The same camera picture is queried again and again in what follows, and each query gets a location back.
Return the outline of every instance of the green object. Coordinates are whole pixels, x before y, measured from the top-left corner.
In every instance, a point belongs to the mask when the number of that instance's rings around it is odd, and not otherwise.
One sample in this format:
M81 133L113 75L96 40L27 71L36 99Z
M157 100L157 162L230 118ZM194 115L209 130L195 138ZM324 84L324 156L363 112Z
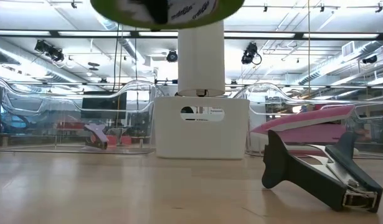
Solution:
M199 16L203 12L203 11L201 12L201 10L198 10L197 13L194 14L193 18L189 19L188 21L181 21L181 22L167 23L167 24L157 24L153 20L146 21L146 19L145 20L135 19L134 17L137 17L137 15L136 15L135 9L132 8L133 6L130 6L129 11L127 9L123 9L123 5L121 9L119 4L121 4L121 2L123 1L126 1L126 0L122 0L122 1L121 0L91 0L90 2L97 12L99 12L101 15L103 15L104 17L108 19L111 19L115 22L119 22L120 24L133 26L133 27L147 28L151 30L187 29L187 28L195 28L195 27L212 24L231 16L232 14L237 12L238 9L244 3L244 0L216 0L216 1L207 0L206 3L208 2L214 5L214 10L212 10L211 12L208 12L208 14L203 15L200 18L195 19L197 16ZM193 4L194 2L198 2L198 0L183 1L182 6L184 6L184 8L181 8L177 5L177 8L180 10L177 14L173 14L171 16L172 19L173 18L177 19L178 17L190 11L190 9L187 8L187 4L188 6L192 6L192 5L195 5Z

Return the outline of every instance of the sticker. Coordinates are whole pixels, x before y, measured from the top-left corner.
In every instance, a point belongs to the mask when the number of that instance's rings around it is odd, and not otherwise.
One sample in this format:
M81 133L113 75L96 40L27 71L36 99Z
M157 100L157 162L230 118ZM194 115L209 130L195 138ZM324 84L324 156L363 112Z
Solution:
M196 21L217 8L219 0L168 0L168 24ZM117 0L118 8L136 21L154 22L144 4L135 0Z

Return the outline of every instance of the white pillar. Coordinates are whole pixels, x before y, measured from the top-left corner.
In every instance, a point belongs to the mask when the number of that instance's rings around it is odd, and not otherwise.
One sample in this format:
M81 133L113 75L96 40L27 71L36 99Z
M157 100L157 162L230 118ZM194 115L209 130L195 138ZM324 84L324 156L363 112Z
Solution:
M179 94L219 96L225 92L223 21L179 31Z

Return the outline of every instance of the black screen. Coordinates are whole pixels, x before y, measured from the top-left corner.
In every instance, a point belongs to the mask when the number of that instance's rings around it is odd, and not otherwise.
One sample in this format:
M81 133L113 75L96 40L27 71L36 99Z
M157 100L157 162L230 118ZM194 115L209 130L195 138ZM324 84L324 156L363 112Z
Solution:
M111 91L86 91L85 95L112 95ZM99 109L99 110L119 110L126 109L126 93L114 98L84 98L82 101L83 109ZM82 118L103 118L103 119L125 119L125 112L114 111L82 111Z

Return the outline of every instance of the ceiling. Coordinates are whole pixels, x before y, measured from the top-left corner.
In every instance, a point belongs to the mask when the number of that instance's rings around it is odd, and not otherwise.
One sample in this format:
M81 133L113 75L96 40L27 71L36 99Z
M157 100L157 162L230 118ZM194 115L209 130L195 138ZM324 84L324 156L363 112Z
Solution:
M88 0L76 1L77 8L69 0L0 0L0 29L27 30L105 30L101 17L91 8ZM267 2L268 10L263 12ZM323 3L324 11L320 12ZM383 10L376 13L378 1L368 0L311 0L317 6L308 16L307 0L246 0L244 6L233 16L224 20L225 30L236 31L290 31L290 32L383 32ZM134 27L123 28L135 30ZM127 51L116 48L115 39L59 39L44 38L49 44L60 48L70 56L67 63L57 65L63 74L74 75L72 79L98 82L128 82L136 78L136 67ZM34 50L36 38L0 37L0 43L11 44L11 52L28 55L46 61L39 66L50 69L48 58ZM261 65L242 65L241 56L246 46L255 42L263 58ZM273 82L293 83L310 67L326 61L341 52L349 41L290 41L290 40L225 40L225 75L227 82L238 83ZM138 64L137 78L153 81L176 79L177 63L165 61L169 50L177 50L176 39L130 39L129 44L142 55L147 63ZM88 62L100 64L98 71L90 71ZM350 75L340 72L337 78L321 78L317 85L329 85Z

